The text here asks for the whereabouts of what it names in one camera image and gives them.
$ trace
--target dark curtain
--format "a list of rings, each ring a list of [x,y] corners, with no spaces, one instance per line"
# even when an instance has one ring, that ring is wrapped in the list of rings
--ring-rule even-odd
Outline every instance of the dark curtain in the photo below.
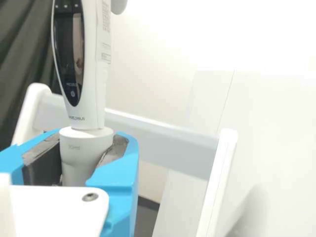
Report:
[[[60,93],[50,44],[52,0],[0,0],[0,150],[10,146],[27,87]]]

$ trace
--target white bracket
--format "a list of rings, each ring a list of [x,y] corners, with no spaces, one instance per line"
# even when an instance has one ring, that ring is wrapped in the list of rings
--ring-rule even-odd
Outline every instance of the white bracket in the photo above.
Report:
[[[106,126],[137,139],[141,159],[209,181],[197,237],[214,236],[237,132],[223,129],[217,138],[111,109],[105,112]],[[52,94],[46,85],[33,83],[27,90],[12,144],[68,125],[62,96]]]

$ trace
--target blue plastic frame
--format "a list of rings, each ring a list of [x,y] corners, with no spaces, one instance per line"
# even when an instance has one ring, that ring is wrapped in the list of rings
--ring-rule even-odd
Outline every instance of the blue plastic frame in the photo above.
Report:
[[[23,185],[22,155],[41,141],[57,133],[46,132],[20,146],[13,145],[0,152],[0,172],[11,174],[14,185]],[[110,197],[107,219],[101,237],[133,237],[138,201],[138,143],[130,135],[118,132],[129,140],[124,156],[95,170],[86,181],[88,187],[101,188]]]

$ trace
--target screw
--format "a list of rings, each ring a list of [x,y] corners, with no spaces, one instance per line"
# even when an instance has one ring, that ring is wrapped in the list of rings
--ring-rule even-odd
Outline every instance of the screw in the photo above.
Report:
[[[96,193],[89,193],[83,196],[82,201],[94,201],[99,197]]]

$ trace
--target pipette display screen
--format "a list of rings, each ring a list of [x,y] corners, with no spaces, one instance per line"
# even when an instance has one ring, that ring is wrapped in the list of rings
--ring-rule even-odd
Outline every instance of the pipette display screen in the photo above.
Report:
[[[57,69],[72,106],[79,103],[84,73],[84,26],[80,0],[56,0],[54,39]]]

